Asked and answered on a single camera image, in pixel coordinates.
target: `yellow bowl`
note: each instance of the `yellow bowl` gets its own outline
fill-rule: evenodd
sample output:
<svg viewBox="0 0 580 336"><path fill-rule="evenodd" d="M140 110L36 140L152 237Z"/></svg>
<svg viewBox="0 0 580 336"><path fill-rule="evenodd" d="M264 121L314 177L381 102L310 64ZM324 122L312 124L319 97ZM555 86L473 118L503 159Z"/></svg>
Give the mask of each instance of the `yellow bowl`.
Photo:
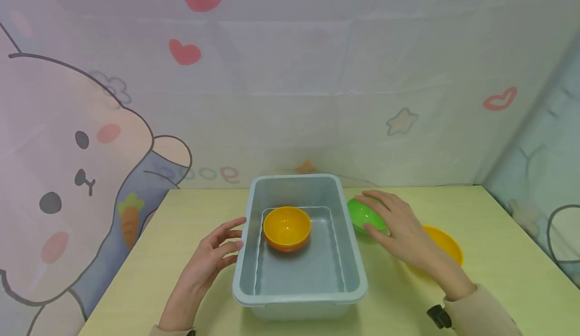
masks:
<svg viewBox="0 0 580 336"><path fill-rule="evenodd" d="M286 206L272 210L264 219L263 228L272 248L294 252L308 243L312 224L302 209Z"/></svg>
<svg viewBox="0 0 580 336"><path fill-rule="evenodd" d="M447 233L439 230L438 228L434 228L433 226L423 225L423 230L429 234L432 240L439 246L439 248L443 249L447 254L450 255L460 266L463 266L463 252L461 248L457 244L457 242ZM416 268L412 265L407 265L410 270L415 273L415 275L423 278L426 281L433 282L431 277L421 271L419 268Z"/></svg>
<svg viewBox="0 0 580 336"><path fill-rule="evenodd" d="M424 225L423 229L435 241L439 248L449 254L459 265L463 265L463 252L457 242L447 233L434 228L433 226Z"/></svg>

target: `pink cheek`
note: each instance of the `pink cheek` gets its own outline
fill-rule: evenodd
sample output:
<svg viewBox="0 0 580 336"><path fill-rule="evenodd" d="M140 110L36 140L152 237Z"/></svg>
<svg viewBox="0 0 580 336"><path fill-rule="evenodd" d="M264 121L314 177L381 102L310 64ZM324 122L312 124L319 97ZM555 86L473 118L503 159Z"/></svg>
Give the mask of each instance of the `pink cheek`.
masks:
<svg viewBox="0 0 580 336"><path fill-rule="evenodd" d="M64 253L66 245L68 244L68 233L58 232L52 234L48 238L44 245L42 246L42 251L40 252L40 259L46 264L52 264L56 262Z"/></svg>
<svg viewBox="0 0 580 336"><path fill-rule="evenodd" d="M97 132L97 141L101 144L109 144L115 141L121 134L121 127L115 123L109 123L100 127Z"/></svg>

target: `bunny ear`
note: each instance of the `bunny ear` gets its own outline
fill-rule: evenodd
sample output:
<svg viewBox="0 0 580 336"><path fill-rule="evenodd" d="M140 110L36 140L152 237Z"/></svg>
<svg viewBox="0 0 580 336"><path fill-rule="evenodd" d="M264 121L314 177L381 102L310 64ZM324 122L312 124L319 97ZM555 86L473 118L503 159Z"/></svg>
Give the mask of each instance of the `bunny ear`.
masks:
<svg viewBox="0 0 580 336"><path fill-rule="evenodd" d="M21 51L2 23L0 23L0 28L0 60L4 60L8 58L8 55Z"/></svg>

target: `gray plastic bin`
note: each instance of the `gray plastic bin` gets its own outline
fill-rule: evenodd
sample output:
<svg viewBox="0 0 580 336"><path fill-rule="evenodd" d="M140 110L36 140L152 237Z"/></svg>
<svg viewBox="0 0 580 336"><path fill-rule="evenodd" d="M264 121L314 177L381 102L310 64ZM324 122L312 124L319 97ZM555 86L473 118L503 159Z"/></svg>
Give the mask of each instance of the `gray plastic bin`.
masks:
<svg viewBox="0 0 580 336"><path fill-rule="evenodd" d="M262 222L294 206L312 221L296 253L272 249ZM340 180L329 174L262 176L253 181L234 275L234 298L263 320L338 318L367 292L367 276Z"/></svg>

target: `beige sleeve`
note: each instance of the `beige sleeve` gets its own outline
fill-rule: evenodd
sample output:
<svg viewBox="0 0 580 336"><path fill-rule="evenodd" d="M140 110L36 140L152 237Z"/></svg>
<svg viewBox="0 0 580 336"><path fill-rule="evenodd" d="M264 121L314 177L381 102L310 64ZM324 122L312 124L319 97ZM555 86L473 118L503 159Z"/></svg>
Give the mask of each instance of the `beige sleeve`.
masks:
<svg viewBox="0 0 580 336"><path fill-rule="evenodd" d="M149 336L195 336L194 329L187 329L186 331L175 331L175 332L166 332L161 331L157 328L157 325L154 325L149 331Z"/></svg>
<svg viewBox="0 0 580 336"><path fill-rule="evenodd" d="M458 336L522 336L500 302L481 284L475 293L451 302L444 299L445 310Z"/></svg>

